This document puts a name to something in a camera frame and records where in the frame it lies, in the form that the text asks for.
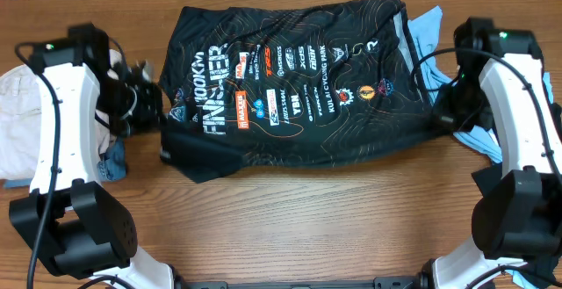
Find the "black printed cycling jersey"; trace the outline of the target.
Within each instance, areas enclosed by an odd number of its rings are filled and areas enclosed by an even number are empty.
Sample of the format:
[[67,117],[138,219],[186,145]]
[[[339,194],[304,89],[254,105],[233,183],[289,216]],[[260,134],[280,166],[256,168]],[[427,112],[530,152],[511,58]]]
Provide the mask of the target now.
[[436,138],[401,0],[184,7],[160,85],[161,158],[203,183],[252,166],[333,168]]

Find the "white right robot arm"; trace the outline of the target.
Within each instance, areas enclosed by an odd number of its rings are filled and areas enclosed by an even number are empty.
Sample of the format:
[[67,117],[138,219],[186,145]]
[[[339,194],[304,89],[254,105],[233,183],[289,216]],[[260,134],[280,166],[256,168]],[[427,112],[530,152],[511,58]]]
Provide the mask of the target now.
[[544,89],[544,57],[529,30],[468,18],[454,32],[458,76],[438,88],[432,117],[450,132],[494,129],[501,175],[472,212],[470,237],[427,261],[414,288],[482,288],[505,271],[561,254],[561,130]]

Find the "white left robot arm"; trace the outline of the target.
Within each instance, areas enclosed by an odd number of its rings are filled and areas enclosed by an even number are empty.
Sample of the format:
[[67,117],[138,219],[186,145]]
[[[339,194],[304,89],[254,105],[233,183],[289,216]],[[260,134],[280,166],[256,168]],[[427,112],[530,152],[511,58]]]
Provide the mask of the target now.
[[139,245],[132,215],[98,174],[102,113],[124,137],[165,120],[159,87],[141,69],[111,63],[113,45],[93,24],[74,25],[22,57],[40,82],[40,152],[29,194],[12,200],[9,219],[31,249],[31,268],[42,264],[84,287],[179,288],[182,278]]

